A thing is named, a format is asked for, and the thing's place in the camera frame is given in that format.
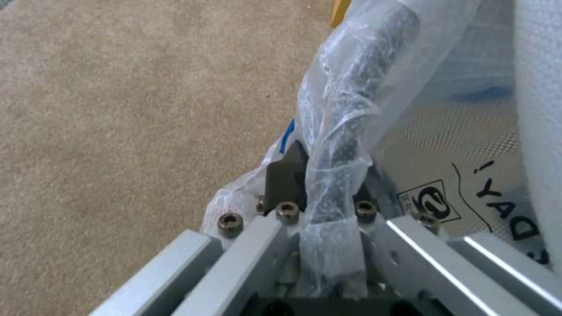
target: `bolt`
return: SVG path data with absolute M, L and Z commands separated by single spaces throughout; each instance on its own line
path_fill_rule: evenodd
M 298 205 L 293 202 L 281 202 L 275 208 L 277 219 L 285 225 L 293 225 L 298 223 Z
M 257 196 L 256 213 L 258 213 L 259 215 L 265 214 L 264 199 L 265 197 L 263 195 Z
M 219 233 L 226 238 L 234 238 L 238 236 L 244 228 L 244 220 L 237 213 L 225 213 L 219 217 L 218 221 Z
M 376 201 L 363 200 L 355 203 L 355 215 L 357 215 L 357 220 L 362 224 L 374 222 L 378 211 L 379 206 Z
M 437 234 L 439 231 L 439 220 L 431 213 L 415 213 L 412 217 L 420 223 L 423 227 L 427 228 L 430 232 Z

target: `packaging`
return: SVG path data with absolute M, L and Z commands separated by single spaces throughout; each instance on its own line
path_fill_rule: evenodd
M 513 20 L 509 0 L 352 1 L 303 78 L 294 133 L 215 195 L 201 231 L 217 235 L 227 211 L 249 223 L 265 167 L 298 139 L 309 154 L 298 295 L 366 296 L 352 197 L 371 166 L 385 214 L 428 211 L 451 237 L 491 231 L 548 264 L 518 141 Z

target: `logo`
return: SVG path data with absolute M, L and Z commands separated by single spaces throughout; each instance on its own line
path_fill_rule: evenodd
M 459 213 L 447 201 L 443 180 L 422 184 L 421 186 L 400 192 L 396 197 L 400 202 L 403 214 L 427 212 L 443 223 L 461 218 Z

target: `plastic wrap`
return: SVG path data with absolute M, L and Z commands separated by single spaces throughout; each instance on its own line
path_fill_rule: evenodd
M 221 215 L 234 212 L 244 219 L 244 223 L 252 222 L 256 214 L 257 197 L 264 194 L 265 169 L 273 161 L 279 160 L 283 154 L 280 149 L 282 140 L 277 140 L 269 147 L 260 166 L 227 184 L 217 191 L 207 204 L 200 231 L 211 236 L 220 236 L 217 221 Z
M 451 51 L 478 5 L 354 1 L 320 47 L 298 103 L 297 130 L 310 153 L 301 295 L 367 294 L 352 196 L 371 165 L 374 145 Z
M 554 271 L 562 274 L 562 6 L 515 1 L 515 51 L 523 156 L 537 219 Z
M 450 235 L 489 230 L 548 263 L 538 230 L 521 238 L 512 225 L 534 223 L 516 128 L 513 10 L 511 0 L 352 1 L 298 94 L 292 137 L 310 156 L 299 295 L 366 295 L 352 196 L 372 164 L 383 178 L 376 190 L 391 200 L 382 207 L 407 214 L 433 205 Z M 251 221 L 279 148 L 215 195 L 203 232 L 216 236 L 227 211 Z

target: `beige carpet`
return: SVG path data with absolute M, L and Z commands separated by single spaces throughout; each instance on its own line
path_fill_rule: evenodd
M 0 314 L 81 315 L 258 165 L 330 0 L 0 11 Z

